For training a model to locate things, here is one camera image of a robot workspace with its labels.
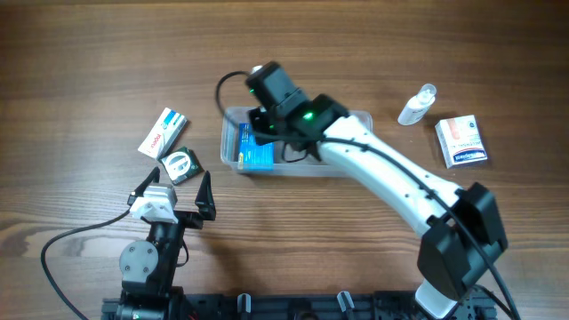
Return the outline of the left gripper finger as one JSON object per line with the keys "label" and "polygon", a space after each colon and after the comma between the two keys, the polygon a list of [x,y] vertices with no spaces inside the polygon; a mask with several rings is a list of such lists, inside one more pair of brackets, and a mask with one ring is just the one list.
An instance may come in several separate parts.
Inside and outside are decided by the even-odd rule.
{"label": "left gripper finger", "polygon": [[133,205],[135,200],[138,197],[143,196],[144,191],[147,189],[147,187],[151,184],[151,183],[158,183],[160,180],[160,169],[156,166],[147,176],[147,178],[142,181],[142,183],[134,189],[134,191],[131,192],[131,194],[128,196],[127,199],[127,204],[128,205]]}
{"label": "left gripper finger", "polygon": [[195,205],[202,220],[215,220],[216,207],[212,194],[211,174],[206,171],[196,194]]}

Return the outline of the green Zam-Buk box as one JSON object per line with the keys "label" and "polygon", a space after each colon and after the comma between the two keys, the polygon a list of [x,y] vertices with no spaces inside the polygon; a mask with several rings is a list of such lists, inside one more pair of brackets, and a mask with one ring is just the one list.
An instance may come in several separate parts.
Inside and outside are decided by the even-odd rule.
{"label": "green Zam-Buk box", "polygon": [[194,151],[186,147],[179,148],[161,158],[160,162],[174,185],[189,180],[204,170]]}

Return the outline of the white Panadol box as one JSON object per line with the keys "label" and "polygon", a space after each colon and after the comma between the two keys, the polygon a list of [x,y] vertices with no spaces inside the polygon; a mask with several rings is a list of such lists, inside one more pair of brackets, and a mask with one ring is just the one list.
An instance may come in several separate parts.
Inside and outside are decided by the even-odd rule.
{"label": "white Panadol box", "polygon": [[139,145],[138,151],[155,160],[162,158],[177,140],[187,121],[184,115],[165,108],[148,136]]}

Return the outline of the blue medicine box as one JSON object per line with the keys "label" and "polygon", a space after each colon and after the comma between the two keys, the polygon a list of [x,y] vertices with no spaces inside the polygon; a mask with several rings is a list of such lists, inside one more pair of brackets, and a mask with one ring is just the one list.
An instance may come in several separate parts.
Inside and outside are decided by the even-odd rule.
{"label": "blue medicine box", "polygon": [[237,153],[237,168],[240,171],[272,171],[274,165],[274,144],[258,145],[251,133],[251,126],[246,123],[239,125],[239,148]]}

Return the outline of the white spray bottle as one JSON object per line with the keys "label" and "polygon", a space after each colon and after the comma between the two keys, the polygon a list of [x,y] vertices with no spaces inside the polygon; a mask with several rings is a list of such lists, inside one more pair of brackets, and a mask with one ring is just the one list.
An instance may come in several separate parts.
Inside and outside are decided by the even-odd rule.
{"label": "white spray bottle", "polygon": [[436,101],[437,88],[433,84],[424,84],[418,93],[412,96],[401,111],[397,121],[401,125],[419,122]]}

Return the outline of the white Hansaplast box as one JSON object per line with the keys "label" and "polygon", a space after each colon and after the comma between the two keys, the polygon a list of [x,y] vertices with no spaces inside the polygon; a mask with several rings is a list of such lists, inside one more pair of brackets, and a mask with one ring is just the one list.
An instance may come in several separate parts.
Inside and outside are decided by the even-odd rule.
{"label": "white Hansaplast box", "polygon": [[488,158],[474,115],[440,120],[435,129],[447,169]]}

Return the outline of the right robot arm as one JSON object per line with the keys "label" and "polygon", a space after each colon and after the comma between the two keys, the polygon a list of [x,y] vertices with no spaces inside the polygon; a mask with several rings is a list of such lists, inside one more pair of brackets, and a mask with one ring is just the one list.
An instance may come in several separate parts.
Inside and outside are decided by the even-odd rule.
{"label": "right robot arm", "polygon": [[508,248],[494,195],[479,183],[464,189],[427,172],[377,138],[326,94],[315,98],[271,61],[245,80],[260,103],[250,113],[260,144],[282,141],[345,172],[388,204],[421,240],[415,293],[430,317],[449,316]]}

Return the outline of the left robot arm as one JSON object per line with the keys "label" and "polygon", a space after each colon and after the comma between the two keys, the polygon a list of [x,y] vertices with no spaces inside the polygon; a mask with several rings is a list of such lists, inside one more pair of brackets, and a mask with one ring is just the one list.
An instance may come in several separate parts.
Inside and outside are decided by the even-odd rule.
{"label": "left robot arm", "polygon": [[121,253],[122,291],[116,310],[109,314],[111,318],[191,318],[183,289],[172,283],[181,266],[180,251],[188,248],[185,231],[201,229],[206,220],[216,218],[211,174],[206,172],[202,178],[194,212],[177,210],[173,185],[162,184],[159,179],[160,169],[156,167],[128,197],[132,216],[146,221],[149,232],[146,239],[128,244]]}

